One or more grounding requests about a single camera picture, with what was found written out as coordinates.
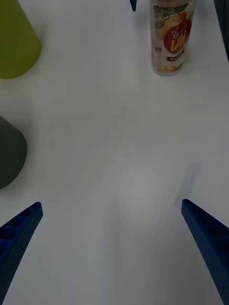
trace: white surface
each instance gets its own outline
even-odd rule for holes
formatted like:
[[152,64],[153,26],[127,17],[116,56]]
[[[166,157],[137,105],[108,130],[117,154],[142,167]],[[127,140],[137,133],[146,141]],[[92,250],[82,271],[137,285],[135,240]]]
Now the white surface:
[[183,71],[154,74],[148,3],[22,0],[42,39],[25,75],[0,81],[1,115],[28,157],[0,191],[0,223],[42,219],[4,305],[216,305],[176,198],[229,225],[229,66],[213,0],[198,0]]

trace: blue object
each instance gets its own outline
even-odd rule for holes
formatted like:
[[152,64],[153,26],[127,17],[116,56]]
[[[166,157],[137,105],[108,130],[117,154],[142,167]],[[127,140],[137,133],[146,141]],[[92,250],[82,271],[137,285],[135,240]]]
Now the blue object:
[[229,228],[184,199],[181,213],[197,243],[224,305],[229,305]]
[[132,6],[132,10],[136,11],[137,0],[130,0],[130,4]]
[[0,228],[0,305],[42,216],[36,202]]

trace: green cup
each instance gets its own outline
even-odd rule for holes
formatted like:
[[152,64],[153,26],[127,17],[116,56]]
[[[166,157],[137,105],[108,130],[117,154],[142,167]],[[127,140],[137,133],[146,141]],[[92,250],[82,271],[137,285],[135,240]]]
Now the green cup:
[[0,0],[0,78],[28,71],[41,53],[41,43],[17,0]]

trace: gray cup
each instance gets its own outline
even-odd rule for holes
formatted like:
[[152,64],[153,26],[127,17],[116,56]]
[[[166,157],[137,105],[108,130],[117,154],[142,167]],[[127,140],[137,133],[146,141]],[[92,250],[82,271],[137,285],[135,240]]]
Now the gray cup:
[[0,116],[0,189],[10,184],[25,163],[27,145],[23,134]]

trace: cylindrical container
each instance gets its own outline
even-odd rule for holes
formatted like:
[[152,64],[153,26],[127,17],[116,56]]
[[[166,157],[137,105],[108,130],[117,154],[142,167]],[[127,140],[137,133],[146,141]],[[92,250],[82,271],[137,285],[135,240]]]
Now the cylindrical container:
[[152,67],[173,75],[183,67],[196,0],[150,0]]
[[0,78],[24,74],[37,61],[41,43],[17,0],[0,0]]
[[23,134],[0,116],[0,189],[10,184],[25,163],[27,145]]

